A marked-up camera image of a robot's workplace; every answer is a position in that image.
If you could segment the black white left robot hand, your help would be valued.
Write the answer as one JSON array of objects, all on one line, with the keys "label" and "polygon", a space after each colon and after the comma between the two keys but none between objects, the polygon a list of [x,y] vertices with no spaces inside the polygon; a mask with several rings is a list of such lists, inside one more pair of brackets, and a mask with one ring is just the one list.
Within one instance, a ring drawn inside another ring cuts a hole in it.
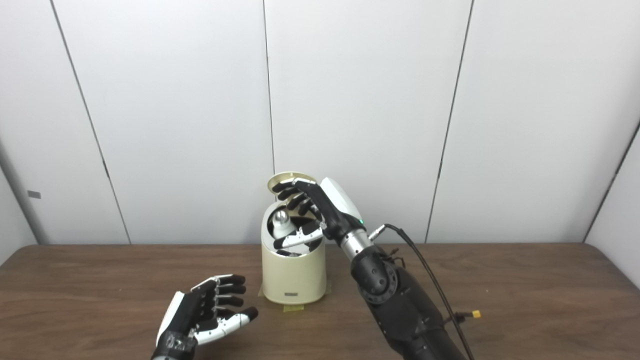
[{"label": "black white left robot hand", "polygon": [[193,360],[196,350],[228,337],[258,316],[241,297],[246,278],[225,274],[206,278],[188,292],[174,293],[158,328],[152,360]]}]

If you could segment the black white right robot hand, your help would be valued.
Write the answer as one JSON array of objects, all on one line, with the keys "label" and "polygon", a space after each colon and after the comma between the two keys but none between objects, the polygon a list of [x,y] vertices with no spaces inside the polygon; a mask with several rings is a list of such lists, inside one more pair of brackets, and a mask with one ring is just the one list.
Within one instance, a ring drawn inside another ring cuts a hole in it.
[{"label": "black white right robot hand", "polygon": [[336,242],[349,259],[371,247],[357,208],[330,178],[317,183],[290,176],[274,183],[270,189],[279,200],[290,199],[286,204],[288,210],[298,210],[299,215],[311,212],[318,226],[311,232],[299,228],[288,235],[277,236],[273,244],[276,250],[309,244],[322,237]]}]

